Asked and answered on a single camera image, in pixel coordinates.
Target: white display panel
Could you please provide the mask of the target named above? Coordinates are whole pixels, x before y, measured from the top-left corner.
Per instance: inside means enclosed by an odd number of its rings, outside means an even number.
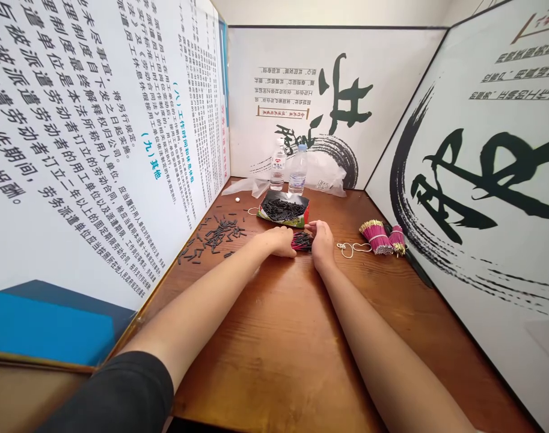
[[[285,137],[289,156],[305,141],[345,169],[345,188],[364,188],[443,34],[229,28],[232,174],[269,179]]]
[[[549,432],[549,1],[450,30],[367,192]]]
[[[127,325],[230,175],[222,59],[208,0],[0,0],[0,293]]]

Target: forearm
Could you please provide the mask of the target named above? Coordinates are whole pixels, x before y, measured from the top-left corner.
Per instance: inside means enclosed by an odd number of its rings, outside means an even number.
[[[474,428],[431,370],[336,265],[319,271],[364,383],[389,431]]]
[[[174,391],[184,374],[268,257],[268,243],[252,239],[164,307],[122,352],[153,354],[168,369]]]

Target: clear plastic bag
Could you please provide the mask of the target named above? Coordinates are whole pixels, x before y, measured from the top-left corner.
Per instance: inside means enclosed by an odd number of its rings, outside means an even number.
[[[269,186],[270,180],[254,179],[253,177],[233,180],[230,186],[223,190],[222,195],[234,194],[240,191],[252,191],[252,196],[259,198]]]
[[[343,189],[343,180],[345,177],[345,169],[339,167],[328,155],[319,152],[308,153],[306,188],[326,192],[338,197],[346,197],[345,190]]]

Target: person's arm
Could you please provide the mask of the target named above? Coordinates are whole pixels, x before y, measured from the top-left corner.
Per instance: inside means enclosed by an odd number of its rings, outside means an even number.
[[[392,433],[473,433],[449,392],[334,261],[328,224],[312,221],[312,254],[366,388]]]
[[[291,243],[292,230],[288,227],[256,235],[165,306],[120,353],[154,355],[168,369],[176,392],[190,364],[262,262],[270,254],[296,257]]]
[[[292,230],[256,235],[165,306],[38,433],[159,433],[194,358],[269,254],[295,257]]]

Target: wooden tabletop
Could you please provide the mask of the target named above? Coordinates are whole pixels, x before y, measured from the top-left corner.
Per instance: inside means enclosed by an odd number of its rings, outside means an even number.
[[[348,191],[346,198],[339,198],[306,189],[304,195],[311,200],[310,220],[328,222],[336,242],[363,242],[359,226],[384,219],[363,191]],[[247,191],[220,195],[214,202],[207,217],[237,218],[248,234],[226,244],[224,252],[236,251],[275,226],[243,211],[261,200]],[[202,235],[216,228],[213,219],[208,223]],[[372,253],[345,259],[338,248],[334,255],[340,269],[431,368],[477,429],[535,431],[442,297],[421,282],[405,259]],[[130,335],[222,260],[228,259],[203,254],[200,265],[175,262]],[[310,253],[264,262],[188,370],[173,414],[249,432],[385,431]]]

